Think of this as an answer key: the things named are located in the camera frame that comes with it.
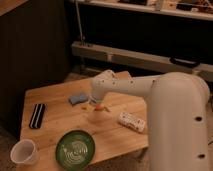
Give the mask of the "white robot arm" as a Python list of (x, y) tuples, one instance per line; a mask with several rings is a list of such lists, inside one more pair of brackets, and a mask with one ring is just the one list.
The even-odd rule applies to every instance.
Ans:
[(109, 92), (139, 96), (147, 104), (150, 171), (210, 171), (206, 105), (210, 89), (183, 72), (119, 79), (106, 70), (91, 80), (91, 102)]

